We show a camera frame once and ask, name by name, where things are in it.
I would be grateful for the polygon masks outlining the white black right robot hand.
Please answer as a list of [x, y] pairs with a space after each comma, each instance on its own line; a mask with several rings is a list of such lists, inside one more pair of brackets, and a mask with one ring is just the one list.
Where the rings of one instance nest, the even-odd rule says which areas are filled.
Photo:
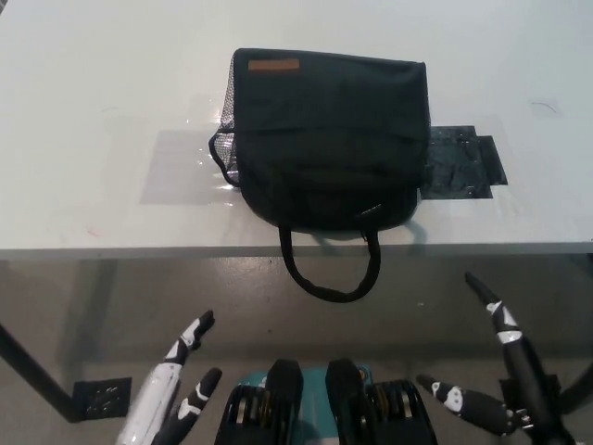
[[417, 375], [417, 383], [453, 415], [493, 435], [521, 429], [534, 444], [574, 444], [541, 361], [503, 300], [472, 273], [465, 281], [486, 308], [502, 347], [503, 360], [518, 389], [518, 408], [485, 393]]

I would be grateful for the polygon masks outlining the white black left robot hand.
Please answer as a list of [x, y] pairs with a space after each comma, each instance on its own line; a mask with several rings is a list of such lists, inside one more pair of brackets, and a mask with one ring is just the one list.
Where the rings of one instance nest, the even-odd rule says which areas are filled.
[[185, 440], [222, 376], [220, 368], [209, 369], [180, 403], [175, 402], [187, 358], [201, 346], [214, 323], [212, 310], [194, 319], [148, 374], [125, 418], [118, 444], [180, 444]]

